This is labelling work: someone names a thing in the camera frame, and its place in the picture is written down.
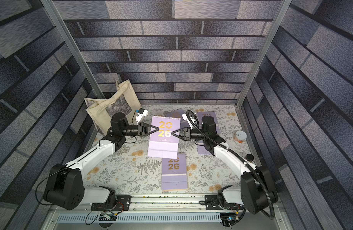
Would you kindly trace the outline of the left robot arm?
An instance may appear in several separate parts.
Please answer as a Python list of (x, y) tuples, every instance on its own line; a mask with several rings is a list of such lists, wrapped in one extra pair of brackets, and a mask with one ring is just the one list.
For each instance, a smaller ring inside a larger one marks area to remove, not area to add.
[(73, 210), (79, 205), (90, 204), (95, 211), (112, 210), (118, 204), (114, 189), (84, 187), (83, 181), (107, 156), (118, 151), (127, 137), (146, 137), (159, 129), (142, 122), (148, 111), (140, 108), (136, 111), (136, 124), (130, 125), (124, 113), (115, 113), (110, 121), (107, 134), (99, 143), (78, 158), (51, 168), (43, 194), (43, 199), (66, 210)]

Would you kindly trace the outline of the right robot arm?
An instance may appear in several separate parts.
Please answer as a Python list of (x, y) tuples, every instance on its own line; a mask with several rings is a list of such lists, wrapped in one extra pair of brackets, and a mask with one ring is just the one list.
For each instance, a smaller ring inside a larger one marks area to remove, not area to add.
[(226, 141), (217, 134), (213, 117), (204, 116), (198, 120), (197, 115), (188, 110), (182, 115), (189, 127), (173, 131), (172, 136), (183, 141), (201, 140), (204, 148), (214, 157), (223, 161), (240, 177), (240, 188), (226, 186), (218, 190), (217, 202), (223, 209), (232, 205), (243, 205), (250, 213), (263, 213), (274, 219), (274, 203), (278, 194), (267, 167), (253, 164), (252, 154), (245, 158), (233, 151)]

